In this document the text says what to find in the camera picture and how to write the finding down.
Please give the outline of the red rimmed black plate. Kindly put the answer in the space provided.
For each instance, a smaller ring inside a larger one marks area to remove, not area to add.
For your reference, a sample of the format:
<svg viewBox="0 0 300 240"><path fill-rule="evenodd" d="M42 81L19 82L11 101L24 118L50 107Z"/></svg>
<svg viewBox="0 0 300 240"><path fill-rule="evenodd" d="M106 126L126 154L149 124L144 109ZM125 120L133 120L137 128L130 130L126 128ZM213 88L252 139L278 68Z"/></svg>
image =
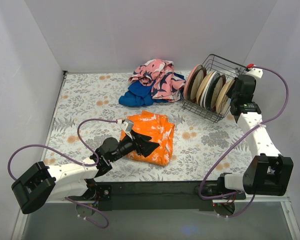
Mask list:
<svg viewBox="0 0 300 240"><path fill-rule="evenodd" d="M215 85L213 88L212 97L210 101L210 109L212 110L212 112L216 111L216 102L223 86L226 83L226 76L224 74L218 76L214 81L214 83Z"/></svg>

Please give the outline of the tan bird pattern plate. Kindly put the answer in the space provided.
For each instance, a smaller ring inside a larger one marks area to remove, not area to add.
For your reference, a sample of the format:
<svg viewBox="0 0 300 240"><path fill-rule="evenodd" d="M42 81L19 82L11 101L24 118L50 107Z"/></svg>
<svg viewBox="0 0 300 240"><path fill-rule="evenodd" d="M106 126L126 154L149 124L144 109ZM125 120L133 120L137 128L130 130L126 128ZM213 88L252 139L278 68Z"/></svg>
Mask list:
<svg viewBox="0 0 300 240"><path fill-rule="evenodd" d="M224 117L228 107L229 107L229 97L227 96L228 91L230 90L230 88L233 86L235 82L235 79L233 78L232 80L229 80L225 83L225 85L222 87L217 101L216 101L216 113L220 116L220 117Z"/></svg>

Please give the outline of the white blue striped plate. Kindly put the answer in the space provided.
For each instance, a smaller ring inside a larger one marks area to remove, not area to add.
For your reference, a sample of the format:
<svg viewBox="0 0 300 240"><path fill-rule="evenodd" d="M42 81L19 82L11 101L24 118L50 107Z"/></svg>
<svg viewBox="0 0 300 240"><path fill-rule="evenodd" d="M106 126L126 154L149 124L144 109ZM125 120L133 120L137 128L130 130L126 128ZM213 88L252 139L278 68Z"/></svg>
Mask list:
<svg viewBox="0 0 300 240"><path fill-rule="evenodd" d="M212 82L210 84L210 87L209 87L209 90L208 90L208 93L207 93L207 99L205 101L205 109L207 110L211 110L210 109L210 104L211 104L211 98L212 98L212 92L213 92L213 89L214 89L214 86L215 86L215 80L217 79L217 77L220 76L220 73L217 72L217 74L214 76L214 78L212 79Z"/></svg>

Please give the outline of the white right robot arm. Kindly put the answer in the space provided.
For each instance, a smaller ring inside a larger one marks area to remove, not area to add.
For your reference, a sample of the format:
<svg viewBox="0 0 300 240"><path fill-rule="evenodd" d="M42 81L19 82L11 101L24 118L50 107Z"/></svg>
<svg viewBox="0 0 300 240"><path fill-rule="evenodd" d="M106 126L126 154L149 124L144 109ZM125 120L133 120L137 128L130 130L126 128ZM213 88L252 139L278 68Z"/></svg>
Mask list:
<svg viewBox="0 0 300 240"><path fill-rule="evenodd" d="M283 196L293 170L293 161L283 156L271 140L261 110L253 102L256 79L248 74L235 78L227 95L230 112L244 133L252 161L243 174L224 173L224 181L216 186L217 195L227 199L235 191L249 195Z"/></svg>

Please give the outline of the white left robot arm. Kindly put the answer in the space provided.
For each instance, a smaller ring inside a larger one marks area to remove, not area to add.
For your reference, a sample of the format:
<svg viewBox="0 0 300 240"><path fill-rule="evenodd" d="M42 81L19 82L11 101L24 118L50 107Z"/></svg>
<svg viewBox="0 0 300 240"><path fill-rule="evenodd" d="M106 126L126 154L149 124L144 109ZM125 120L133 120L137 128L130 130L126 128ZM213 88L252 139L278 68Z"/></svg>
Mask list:
<svg viewBox="0 0 300 240"><path fill-rule="evenodd" d="M11 189L23 214L37 211L48 201L66 197L91 200L97 193L93 179L109 172L112 162L131 152L148 157L159 146L150 136L136 132L125 135L120 141L108 137L95 154L79 163L53 166L47 166L42 161L34 163L15 180Z"/></svg>

